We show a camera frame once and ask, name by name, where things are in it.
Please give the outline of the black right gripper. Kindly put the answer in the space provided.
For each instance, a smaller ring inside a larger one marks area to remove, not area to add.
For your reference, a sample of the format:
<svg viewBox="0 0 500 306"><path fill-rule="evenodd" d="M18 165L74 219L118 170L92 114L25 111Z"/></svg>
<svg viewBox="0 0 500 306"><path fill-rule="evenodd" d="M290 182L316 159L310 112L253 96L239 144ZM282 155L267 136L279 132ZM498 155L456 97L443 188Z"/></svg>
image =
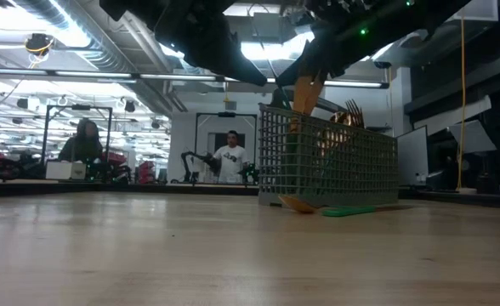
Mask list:
<svg viewBox="0 0 500 306"><path fill-rule="evenodd" d="M340 77L404 33L402 0L306 1L304 6L315 18L314 39L276 78L279 87L292 86L300 77Z"/></svg>

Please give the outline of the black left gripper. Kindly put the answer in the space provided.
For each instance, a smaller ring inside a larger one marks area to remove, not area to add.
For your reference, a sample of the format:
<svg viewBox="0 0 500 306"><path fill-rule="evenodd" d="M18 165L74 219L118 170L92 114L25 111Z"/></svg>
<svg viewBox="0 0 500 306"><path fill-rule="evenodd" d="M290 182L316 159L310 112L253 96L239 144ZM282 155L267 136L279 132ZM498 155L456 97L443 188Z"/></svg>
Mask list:
<svg viewBox="0 0 500 306"><path fill-rule="evenodd" d="M267 77L241 52L224 11L234 0L168 1L153 26L155 39L185 55L193 66L223 77L264 86Z"/></svg>

